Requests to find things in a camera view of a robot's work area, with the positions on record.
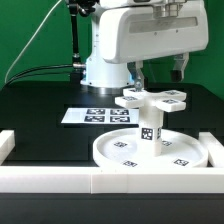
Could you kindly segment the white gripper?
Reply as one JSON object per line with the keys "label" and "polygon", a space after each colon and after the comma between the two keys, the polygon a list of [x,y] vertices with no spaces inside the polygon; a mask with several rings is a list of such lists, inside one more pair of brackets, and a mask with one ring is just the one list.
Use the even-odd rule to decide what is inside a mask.
{"label": "white gripper", "polygon": [[101,57],[108,63],[129,62],[127,68],[137,92],[144,88],[140,60],[175,55],[171,80],[180,82],[189,61],[187,52],[203,50],[207,44],[203,3],[184,3],[177,16],[156,17],[155,10],[148,6],[110,9],[100,18]]}

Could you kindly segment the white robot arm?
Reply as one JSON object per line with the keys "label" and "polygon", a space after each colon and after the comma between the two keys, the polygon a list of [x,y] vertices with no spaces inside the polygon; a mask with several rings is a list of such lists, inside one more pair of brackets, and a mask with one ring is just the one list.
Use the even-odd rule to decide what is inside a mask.
{"label": "white robot arm", "polygon": [[179,82],[191,52],[208,44],[204,0],[95,0],[92,52],[81,85],[100,94],[144,85],[149,59],[172,56],[171,78]]}

